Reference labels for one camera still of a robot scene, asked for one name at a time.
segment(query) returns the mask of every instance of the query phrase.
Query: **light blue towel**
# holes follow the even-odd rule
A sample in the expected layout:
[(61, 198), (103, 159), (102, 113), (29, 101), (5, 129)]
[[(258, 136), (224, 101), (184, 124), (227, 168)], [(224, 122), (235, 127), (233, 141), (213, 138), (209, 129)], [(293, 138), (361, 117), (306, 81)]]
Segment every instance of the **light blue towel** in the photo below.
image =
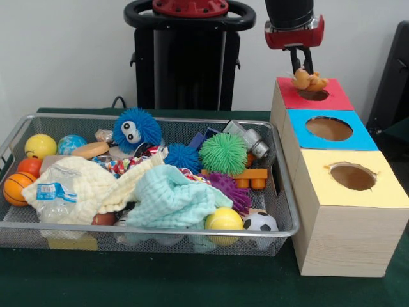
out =
[(186, 228), (197, 225), (233, 202), (220, 190), (185, 177), (178, 168), (160, 165), (147, 171), (135, 188), (139, 200), (129, 212), (127, 226)]

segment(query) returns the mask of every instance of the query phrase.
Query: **googly eye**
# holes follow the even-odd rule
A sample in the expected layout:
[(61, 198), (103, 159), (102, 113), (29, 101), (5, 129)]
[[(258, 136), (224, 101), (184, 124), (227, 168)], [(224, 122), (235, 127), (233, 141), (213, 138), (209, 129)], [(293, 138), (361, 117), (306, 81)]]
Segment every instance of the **googly eye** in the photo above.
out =
[(126, 134), (126, 136), (127, 136), (127, 141), (131, 144), (136, 144), (141, 140), (141, 137), (137, 130), (133, 133)]
[(129, 132), (133, 133), (136, 131), (136, 125), (134, 122), (127, 120), (122, 124), (121, 130), (124, 135), (127, 135)]

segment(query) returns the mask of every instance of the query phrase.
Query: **black cable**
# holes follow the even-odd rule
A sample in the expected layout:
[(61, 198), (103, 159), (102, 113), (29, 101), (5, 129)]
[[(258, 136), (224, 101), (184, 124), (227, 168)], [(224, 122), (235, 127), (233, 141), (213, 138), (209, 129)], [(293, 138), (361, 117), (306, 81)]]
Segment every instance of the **black cable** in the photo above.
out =
[(118, 100), (120, 100), (120, 101), (122, 102), (123, 108), (126, 109), (126, 108), (127, 108), (127, 104), (125, 103), (125, 100), (123, 100), (123, 98), (122, 98), (121, 96), (117, 96), (117, 97), (114, 99), (114, 102), (112, 103), (112, 106), (111, 106), (111, 107), (115, 107), (116, 102), (117, 102)]

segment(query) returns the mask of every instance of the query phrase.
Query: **bottle label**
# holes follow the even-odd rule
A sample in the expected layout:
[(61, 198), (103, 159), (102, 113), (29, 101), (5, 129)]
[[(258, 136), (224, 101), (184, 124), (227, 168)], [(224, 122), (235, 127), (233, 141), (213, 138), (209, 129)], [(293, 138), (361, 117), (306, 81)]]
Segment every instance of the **bottle label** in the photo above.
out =
[(39, 184), (37, 186), (37, 200), (55, 200), (61, 198), (69, 203), (77, 202), (77, 195), (69, 193), (65, 187), (58, 182), (53, 184)]

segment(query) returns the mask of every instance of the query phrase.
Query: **stacked boxes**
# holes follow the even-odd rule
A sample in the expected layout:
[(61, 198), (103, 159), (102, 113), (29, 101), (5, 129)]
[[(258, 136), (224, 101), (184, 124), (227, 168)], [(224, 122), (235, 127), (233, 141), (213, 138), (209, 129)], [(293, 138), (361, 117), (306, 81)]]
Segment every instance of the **stacked boxes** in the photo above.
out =
[(409, 198), (340, 84), (299, 92), (275, 84), (277, 127), (300, 212), (301, 275), (384, 276), (409, 218)]

